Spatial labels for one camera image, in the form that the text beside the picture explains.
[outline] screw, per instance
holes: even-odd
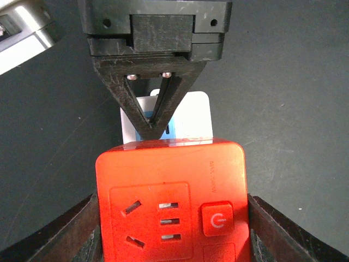
[[[128,75],[128,76],[126,76],[126,78],[130,81],[134,81],[134,80],[137,80],[138,77],[137,77],[137,75]]]
[[[170,73],[170,72],[165,72],[162,74],[163,78],[170,78],[171,76],[172,76],[172,73]]]
[[[0,37],[2,37],[5,34],[5,32],[5,28],[2,25],[0,25]]]

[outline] power symbol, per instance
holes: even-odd
[[[215,219],[216,217],[223,217],[223,214],[221,214],[221,213],[216,213],[216,214],[214,214],[214,215],[212,216],[212,218],[211,218],[211,225],[212,225],[214,228],[222,228],[222,227],[224,227],[224,223],[221,223],[220,225],[217,225],[217,224],[214,223],[214,219]],[[224,219],[224,218],[217,219],[217,222],[225,222],[225,221],[227,221],[227,220]]]

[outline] gray surface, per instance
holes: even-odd
[[[48,2],[66,38],[0,76],[0,248],[90,194],[96,157],[122,142],[75,1]],[[345,254],[348,30],[347,1],[236,1],[223,59],[193,87],[215,136],[244,146],[249,192]]]

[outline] red power strip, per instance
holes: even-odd
[[[250,261],[243,149],[221,139],[131,142],[97,160],[104,259]]]

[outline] red power button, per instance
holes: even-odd
[[[229,202],[203,204],[201,210],[205,236],[228,235],[233,232],[233,207]]]

